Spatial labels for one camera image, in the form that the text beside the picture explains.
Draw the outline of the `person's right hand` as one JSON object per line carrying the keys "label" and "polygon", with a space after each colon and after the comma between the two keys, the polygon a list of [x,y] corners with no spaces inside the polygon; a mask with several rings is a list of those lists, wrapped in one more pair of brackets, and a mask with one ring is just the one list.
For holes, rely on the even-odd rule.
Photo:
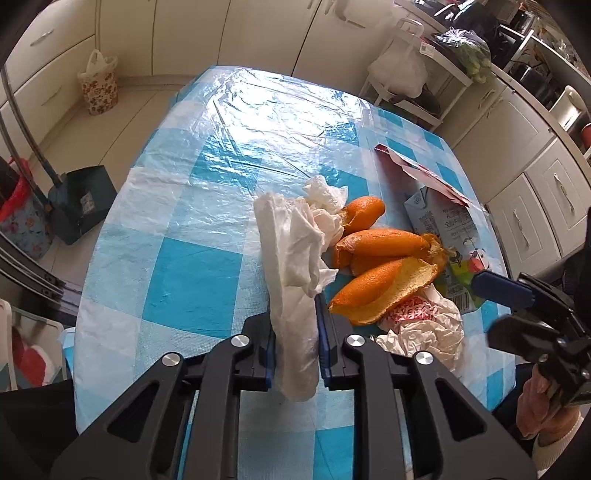
{"label": "person's right hand", "polygon": [[541,446],[548,446],[564,438],[581,416],[578,407],[550,412],[547,390],[551,382],[542,376],[538,366],[532,370],[518,399],[516,425],[524,437],[538,436]]}

